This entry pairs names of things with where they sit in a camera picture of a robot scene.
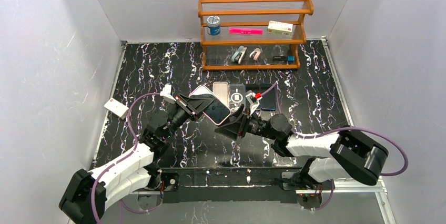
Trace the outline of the beige phone case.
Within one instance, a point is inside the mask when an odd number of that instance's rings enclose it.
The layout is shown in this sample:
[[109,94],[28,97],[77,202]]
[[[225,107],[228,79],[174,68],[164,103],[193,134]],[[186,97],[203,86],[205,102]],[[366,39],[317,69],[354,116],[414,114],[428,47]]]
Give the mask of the beige phone case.
[[213,82],[212,92],[226,107],[229,107],[229,83],[228,82]]

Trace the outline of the dark phone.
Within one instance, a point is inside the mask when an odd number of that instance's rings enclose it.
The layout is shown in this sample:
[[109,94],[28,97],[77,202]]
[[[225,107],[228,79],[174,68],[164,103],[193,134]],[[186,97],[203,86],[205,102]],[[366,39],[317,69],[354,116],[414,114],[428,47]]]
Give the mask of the dark phone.
[[245,84],[245,92],[252,91],[253,93],[260,92],[259,84]]

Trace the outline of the clear phone case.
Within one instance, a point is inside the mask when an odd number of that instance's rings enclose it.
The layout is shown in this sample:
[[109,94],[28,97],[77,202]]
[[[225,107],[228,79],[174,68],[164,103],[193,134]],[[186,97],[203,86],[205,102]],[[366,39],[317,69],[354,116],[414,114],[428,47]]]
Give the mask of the clear phone case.
[[245,85],[229,84],[229,109],[232,113],[236,112],[240,105],[245,104]]

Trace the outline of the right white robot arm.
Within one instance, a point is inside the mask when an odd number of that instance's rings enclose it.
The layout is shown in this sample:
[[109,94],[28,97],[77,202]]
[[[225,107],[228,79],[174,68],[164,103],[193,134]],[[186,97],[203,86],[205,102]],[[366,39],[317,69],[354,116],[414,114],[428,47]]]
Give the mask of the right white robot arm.
[[298,136],[284,114],[263,120],[239,110],[218,126],[215,133],[232,140],[250,133],[271,139],[271,148],[282,157],[308,157],[296,175],[283,180],[300,188],[339,178],[374,186],[388,157],[385,147],[351,127],[321,136]]

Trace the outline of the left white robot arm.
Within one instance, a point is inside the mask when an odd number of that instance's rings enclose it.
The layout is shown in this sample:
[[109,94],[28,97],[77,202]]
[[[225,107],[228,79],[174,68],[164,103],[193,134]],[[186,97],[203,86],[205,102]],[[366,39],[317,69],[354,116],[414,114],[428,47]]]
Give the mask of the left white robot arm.
[[186,121],[198,119],[213,101],[210,95],[178,95],[166,110],[152,112],[133,148],[100,167],[73,174],[59,209],[74,223],[100,223],[105,211],[123,197],[152,182],[159,184],[161,171],[155,161],[168,149],[166,140]]

